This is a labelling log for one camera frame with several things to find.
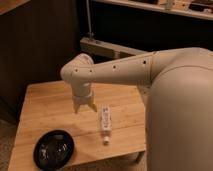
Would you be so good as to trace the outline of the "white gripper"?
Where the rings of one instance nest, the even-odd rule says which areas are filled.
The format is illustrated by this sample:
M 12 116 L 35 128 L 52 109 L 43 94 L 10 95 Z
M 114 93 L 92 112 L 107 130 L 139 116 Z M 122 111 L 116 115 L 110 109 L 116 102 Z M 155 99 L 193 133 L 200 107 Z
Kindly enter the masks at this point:
M 72 98 L 74 101 L 74 113 L 77 114 L 80 105 L 89 104 L 88 106 L 94 111 L 97 112 L 97 106 L 94 101 L 94 93 L 91 88 L 90 83 L 81 83 L 77 82 L 72 84 Z

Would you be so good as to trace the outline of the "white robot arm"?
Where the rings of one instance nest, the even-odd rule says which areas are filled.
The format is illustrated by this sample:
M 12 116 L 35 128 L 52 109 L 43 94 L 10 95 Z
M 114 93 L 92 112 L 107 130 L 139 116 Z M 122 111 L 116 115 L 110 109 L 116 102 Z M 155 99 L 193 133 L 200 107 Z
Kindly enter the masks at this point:
M 161 50 L 99 64 L 81 53 L 60 75 L 75 108 L 94 104 L 93 83 L 147 86 L 147 171 L 213 171 L 213 51 Z

